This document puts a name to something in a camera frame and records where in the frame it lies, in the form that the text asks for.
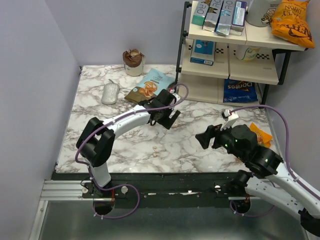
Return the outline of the beige earbud charging case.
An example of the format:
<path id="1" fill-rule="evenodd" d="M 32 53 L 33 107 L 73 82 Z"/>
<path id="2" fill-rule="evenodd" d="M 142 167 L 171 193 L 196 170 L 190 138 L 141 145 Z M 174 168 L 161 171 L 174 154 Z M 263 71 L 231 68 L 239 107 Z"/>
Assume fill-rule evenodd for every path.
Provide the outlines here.
<path id="1" fill-rule="evenodd" d="M 176 128 L 178 125 L 179 125 L 179 121 L 176 120 L 175 123 L 174 123 L 174 127 Z"/>

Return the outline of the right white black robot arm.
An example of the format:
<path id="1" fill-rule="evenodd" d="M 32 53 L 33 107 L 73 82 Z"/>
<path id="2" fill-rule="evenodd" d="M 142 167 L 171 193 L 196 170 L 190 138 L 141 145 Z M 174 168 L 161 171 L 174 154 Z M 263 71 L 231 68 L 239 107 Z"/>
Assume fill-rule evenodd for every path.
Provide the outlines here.
<path id="1" fill-rule="evenodd" d="M 286 211 L 300 221 L 309 233 L 320 235 L 320 192 L 299 175 L 292 176 L 282 157 L 270 148 L 258 144 L 257 135 L 246 125 L 221 129 L 210 125 L 196 134 L 203 149 L 223 147 L 240 159 L 250 170 L 240 170 L 230 183 L 230 191 L 259 197 Z"/>

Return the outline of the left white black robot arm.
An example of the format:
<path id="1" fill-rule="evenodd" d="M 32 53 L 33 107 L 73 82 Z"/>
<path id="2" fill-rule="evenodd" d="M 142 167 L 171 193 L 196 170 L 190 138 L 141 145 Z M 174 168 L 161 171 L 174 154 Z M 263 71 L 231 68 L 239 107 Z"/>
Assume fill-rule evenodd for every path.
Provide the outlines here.
<path id="1" fill-rule="evenodd" d="M 115 140 L 134 128 L 157 123 L 169 130 L 180 111 L 174 107 L 181 102 L 176 93 L 163 89 L 149 100 L 143 100 L 118 116 L 100 120 L 91 118 L 76 143 L 75 161 L 88 167 L 95 184 L 93 191 L 101 198 L 111 191 L 111 175 L 107 160 L 110 158 Z"/>

